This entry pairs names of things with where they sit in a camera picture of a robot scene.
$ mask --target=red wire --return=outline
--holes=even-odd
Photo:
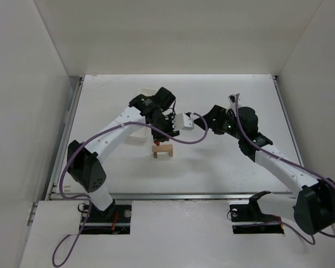
[[[112,235],[114,234],[114,231],[116,229],[118,218],[119,218],[119,214],[118,212],[116,212],[114,215],[114,222],[112,223]]]

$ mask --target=white table surface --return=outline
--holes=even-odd
[[[39,203],[20,268],[52,267],[56,245],[66,234],[77,233],[78,203]],[[285,235],[233,234],[227,212],[226,200],[135,201],[131,234],[83,235],[63,267],[335,267],[335,239],[317,234],[311,246],[286,227]],[[73,239],[61,245],[57,263]]]
[[[243,106],[255,109],[260,131],[293,161],[297,154],[271,75],[87,75],[84,79],[69,142],[82,142],[115,119],[140,88],[165,87],[176,96],[176,112],[206,114],[215,105],[228,107],[227,97],[241,93]],[[203,130],[182,131],[183,140],[196,140]],[[154,159],[152,138],[123,143],[103,167],[111,193],[255,193],[285,192],[268,171],[242,154],[231,136],[214,135],[197,145],[173,142],[174,157]],[[70,175],[67,193],[84,189]]]

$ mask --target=small wooden block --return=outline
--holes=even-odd
[[[174,149],[172,144],[163,144],[160,146],[153,145],[152,153],[154,154],[154,158],[157,158],[158,152],[168,152],[170,157],[174,156]]]

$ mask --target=white wall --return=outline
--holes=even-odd
[[[335,0],[323,0],[278,82],[305,165],[335,180]]]
[[[69,81],[31,0],[0,1],[0,268],[16,267]]]
[[[35,0],[69,74],[278,74],[321,0]]]

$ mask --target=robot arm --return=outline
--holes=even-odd
[[[234,95],[229,96],[231,106],[228,109],[214,106],[204,116],[208,127],[216,135],[227,133],[238,139],[242,153],[276,176],[295,197],[281,197],[266,191],[258,193],[250,198],[247,214],[258,219],[263,218],[263,215],[278,215],[291,219],[309,235],[334,224],[335,191],[310,173],[280,161],[279,159],[286,157],[271,140],[258,131],[258,117],[255,111],[250,107],[239,106],[239,119],[247,137],[258,147],[277,155],[278,159],[253,147],[238,127],[235,100]],[[195,124],[203,128],[201,119],[196,119]]]
[[[108,191],[106,173],[102,167],[111,152],[129,135],[139,130],[142,125],[124,125],[127,122],[150,124],[169,134],[171,137],[179,135],[179,130],[190,130],[193,121],[186,114],[163,114],[175,101],[175,96],[165,88],[160,88],[151,97],[138,95],[130,101],[129,106],[104,130],[122,125],[121,128],[96,138],[75,157],[68,169],[68,173],[77,181],[90,196],[94,206],[103,217],[109,218],[114,210],[115,202]],[[168,138],[152,130],[154,142],[164,142]],[[67,158],[81,146],[73,141],[68,146]]]

